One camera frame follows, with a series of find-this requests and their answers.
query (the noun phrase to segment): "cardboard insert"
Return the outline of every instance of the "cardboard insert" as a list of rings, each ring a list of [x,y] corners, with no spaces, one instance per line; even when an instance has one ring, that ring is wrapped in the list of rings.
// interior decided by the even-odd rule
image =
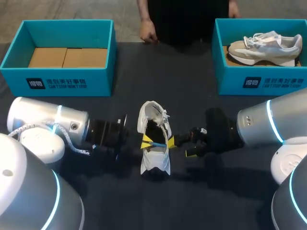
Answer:
[[[107,49],[35,48],[29,68],[105,68]]]
[[[228,55],[227,46],[223,46],[223,51],[224,51],[224,55],[225,55],[225,59],[226,59],[226,64],[228,66],[247,66],[247,65],[244,65],[244,64],[238,62],[233,57]],[[253,66],[277,66],[277,65],[275,65],[274,63],[272,63],[270,61],[260,61]],[[301,63],[299,61],[297,63],[297,67],[301,67]]]

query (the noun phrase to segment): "person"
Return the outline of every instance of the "person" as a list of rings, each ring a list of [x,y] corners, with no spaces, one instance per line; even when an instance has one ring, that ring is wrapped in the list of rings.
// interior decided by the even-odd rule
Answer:
[[[137,0],[140,38],[150,44],[210,41],[216,18],[239,18],[236,0]]]

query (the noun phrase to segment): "shoe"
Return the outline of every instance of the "shoe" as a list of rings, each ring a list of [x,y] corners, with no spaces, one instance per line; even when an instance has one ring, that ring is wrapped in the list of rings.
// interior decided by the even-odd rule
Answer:
[[[157,170],[171,174],[168,140],[172,137],[172,131],[168,117],[166,110],[157,102],[146,102],[141,107],[138,132],[144,134],[143,139],[154,143],[142,148],[141,174],[151,170],[155,171],[155,175]]]
[[[228,48],[228,54],[235,60],[254,65],[259,61],[270,61],[278,66],[295,66],[295,59],[303,47],[301,35],[282,37],[275,31],[265,34],[254,34],[244,37],[243,41],[236,41]]]

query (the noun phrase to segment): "black shirt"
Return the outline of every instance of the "black shirt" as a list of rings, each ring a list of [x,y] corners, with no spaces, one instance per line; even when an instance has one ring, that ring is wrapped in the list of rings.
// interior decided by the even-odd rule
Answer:
[[[228,0],[148,0],[159,41],[189,45],[211,40],[216,18],[228,17]]]

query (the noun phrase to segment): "shoe heel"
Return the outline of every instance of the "shoe heel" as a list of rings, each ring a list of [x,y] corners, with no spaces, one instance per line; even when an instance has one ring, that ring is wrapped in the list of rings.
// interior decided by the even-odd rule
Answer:
[[[295,59],[274,58],[272,62],[278,66],[295,66]]]

